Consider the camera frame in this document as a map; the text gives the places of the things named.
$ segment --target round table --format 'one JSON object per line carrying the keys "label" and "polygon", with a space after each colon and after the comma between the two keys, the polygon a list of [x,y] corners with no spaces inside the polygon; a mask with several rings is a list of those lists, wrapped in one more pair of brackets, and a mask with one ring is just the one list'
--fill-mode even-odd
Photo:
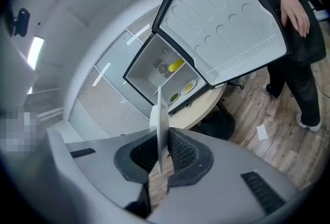
{"label": "round table", "polygon": [[203,95],[194,99],[189,107],[183,107],[170,116],[170,127],[190,129],[199,123],[215,107],[220,100],[226,84],[213,90],[208,90]]}

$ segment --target green food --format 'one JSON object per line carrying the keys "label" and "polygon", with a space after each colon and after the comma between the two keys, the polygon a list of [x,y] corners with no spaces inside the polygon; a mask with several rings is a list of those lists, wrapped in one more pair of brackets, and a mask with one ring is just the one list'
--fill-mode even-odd
{"label": "green food", "polygon": [[178,94],[178,93],[175,93],[175,94],[172,96],[172,98],[170,99],[170,102],[175,101],[175,100],[177,99],[178,96],[179,96],[179,94]]}

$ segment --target wooden floor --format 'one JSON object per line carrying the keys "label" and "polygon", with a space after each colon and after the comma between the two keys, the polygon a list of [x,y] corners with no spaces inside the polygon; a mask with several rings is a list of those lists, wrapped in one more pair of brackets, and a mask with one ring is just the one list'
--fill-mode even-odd
{"label": "wooden floor", "polygon": [[[327,56],[312,65],[314,76],[324,93],[330,95],[330,26],[321,23]],[[223,104],[234,116],[236,127],[231,142],[244,146],[285,173],[297,188],[314,183],[322,174],[330,149],[330,98],[318,87],[322,127],[312,133],[300,128],[295,116],[298,104],[285,86],[279,98],[265,95],[261,87],[269,83],[267,68],[239,79],[244,90],[227,86]],[[264,124],[268,138],[259,141],[256,127]],[[150,174],[150,197],[156,207],[166,195],[167,177],[173,173],[171,158],[167,158],[165,174],[157,169]]]}

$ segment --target white wall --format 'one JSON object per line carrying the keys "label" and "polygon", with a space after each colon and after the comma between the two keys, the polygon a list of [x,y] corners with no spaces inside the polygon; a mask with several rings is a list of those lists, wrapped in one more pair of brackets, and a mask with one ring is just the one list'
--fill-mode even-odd
{"label": "white wall", "polygon": [[83,142],[84,140],[80,135],[72,128],[68,121],[61,120],[54,124],[49,130],[57,130],[63,137],[65,143]]}
{"label": "white wall", "polygon": [[123,0],[106,7],[70,47],[63,67],[63,119],[68,120],[75,97],[92,65],[133,21],[160,5],[162,0]]}

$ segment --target paper on floor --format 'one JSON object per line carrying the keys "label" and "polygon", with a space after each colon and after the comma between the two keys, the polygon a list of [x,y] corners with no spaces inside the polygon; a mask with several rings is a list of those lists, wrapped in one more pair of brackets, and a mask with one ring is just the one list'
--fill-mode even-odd
{"label": "paper on floor", "polygon": [[262,140],[268,138],[266,128],[263,124],[261,124],[260,126],[257,127],[257,132],[258,132],[259,141],[262,141]]}

